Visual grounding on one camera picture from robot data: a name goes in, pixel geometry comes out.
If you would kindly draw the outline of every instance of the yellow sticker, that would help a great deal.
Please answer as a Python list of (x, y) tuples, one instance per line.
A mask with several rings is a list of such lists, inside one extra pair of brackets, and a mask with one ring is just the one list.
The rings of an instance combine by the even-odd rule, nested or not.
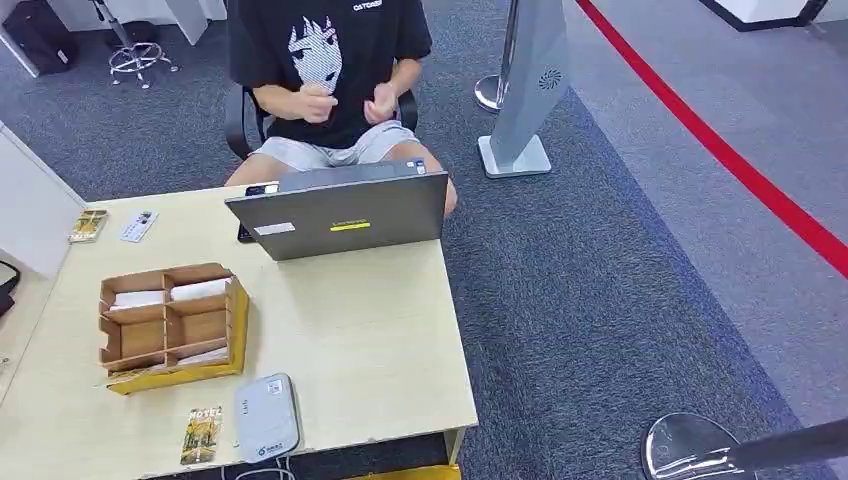
[(331, 232), (341, 232), (343, 230), (355, 230), (357, 228), (368, 228), (371, 226), (370, 222), (363, 223), (351, 223), (350, 225), (336, 225), (335, 227), (330, 227)]

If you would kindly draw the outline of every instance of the graphic print on t-shirt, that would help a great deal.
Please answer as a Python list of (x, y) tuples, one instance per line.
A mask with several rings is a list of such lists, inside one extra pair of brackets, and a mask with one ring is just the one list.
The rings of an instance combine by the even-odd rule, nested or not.
[(336, 29), (327, 17), (326, 27), (303, 17), (303, 32), (292, 27), (289, 52), (304, 85), (318, 84), (335, 92), (342, 74), (342, 51)]

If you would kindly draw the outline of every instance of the laptop lid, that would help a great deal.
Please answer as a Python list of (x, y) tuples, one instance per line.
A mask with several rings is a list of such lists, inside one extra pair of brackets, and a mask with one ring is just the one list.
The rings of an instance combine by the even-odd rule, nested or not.
[(227, 206), (276, 261), (441, 237), (446, 172), (234, 198)]

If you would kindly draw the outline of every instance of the laptop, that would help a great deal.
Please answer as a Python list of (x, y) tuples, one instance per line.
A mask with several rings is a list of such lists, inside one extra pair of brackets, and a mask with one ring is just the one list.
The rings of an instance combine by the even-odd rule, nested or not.
[(226, 204), (281, 261), (440, 238), (447, 184), (413, 159), (289, 173), (276, 193)]

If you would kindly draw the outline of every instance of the cardboard organizer box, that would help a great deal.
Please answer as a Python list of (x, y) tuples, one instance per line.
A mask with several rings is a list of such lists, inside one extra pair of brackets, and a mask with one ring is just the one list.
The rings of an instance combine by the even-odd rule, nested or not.
[[(222, 294), (171, 299), (174, 287), (224, 278), (231, 281)], [(110, 310), (116, 294), (140, 291), (162, 291), (161, 304)], [(217, 263), (103, 280), (100, 330), (106, 334), (107, 343), (100, 350), (100, 363), (109, 375), (104, 385), (128, 394), (240, 374), (244, 369), (248, 303), (238, 278)], [(222, 349), (226, 354), (198, 357)]]

